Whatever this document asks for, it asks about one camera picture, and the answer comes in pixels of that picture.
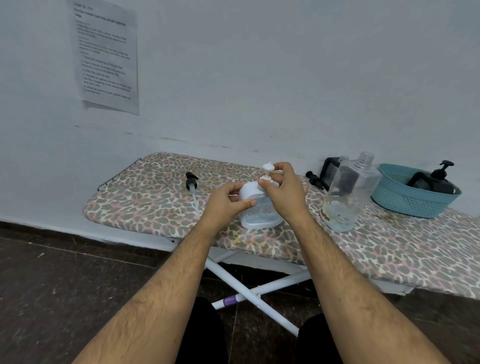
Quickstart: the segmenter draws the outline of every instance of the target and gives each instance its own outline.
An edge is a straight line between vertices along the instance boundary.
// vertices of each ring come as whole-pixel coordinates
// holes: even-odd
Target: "person's left arm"
[[[74,364],[174,363],[214,236],[255,205],[238,202],[243,183],[226,183],[156,274],[87,344]]]

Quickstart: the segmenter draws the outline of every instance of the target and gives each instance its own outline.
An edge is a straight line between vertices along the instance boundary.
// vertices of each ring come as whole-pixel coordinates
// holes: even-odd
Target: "purple tape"
[[[230,297],[227,297],[227,298],[224,298],[224,299],[223,299],[223,305],[224,305],[225,307],[230,306],[230,305],[232,305],[232,304],[237,304],[237,303],[238,303],[238,301],[237,301],[237,299],[235,298],[235,296],[230,296]]]

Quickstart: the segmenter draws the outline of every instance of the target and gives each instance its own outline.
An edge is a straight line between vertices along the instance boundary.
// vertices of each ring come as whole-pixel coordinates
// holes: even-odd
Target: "bottle neck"
[[[375,155],[369,152],[361,152],[360,157],[355,162],[355,166],[358,168],[369,169],[372,166],[372,161]]]

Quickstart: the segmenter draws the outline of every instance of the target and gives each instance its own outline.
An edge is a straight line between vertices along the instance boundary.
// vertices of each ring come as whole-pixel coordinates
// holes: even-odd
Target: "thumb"
[[[243,201],[233,202],[233,207],[235,208],[236,214],[239,214],[242,211],[249,209],[250,207],[254,207],[257,204],[255,200],[247,199]]]
[[[267,180],[259,180],[258,184],[264,189],[265,192],[267,192],[269,197],[277,193],[278,187]]]

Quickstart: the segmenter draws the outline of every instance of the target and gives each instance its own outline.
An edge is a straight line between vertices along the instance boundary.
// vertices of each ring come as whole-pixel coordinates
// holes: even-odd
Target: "basket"
[[[417,172],[430,172],[383,163],[378,167],[382,179],[372,194],[372,200],[387,210],[419,218],[434,218],[451,204],[462,191],[455,186],[455,194],[441,194],[408,187],[410,178]]]

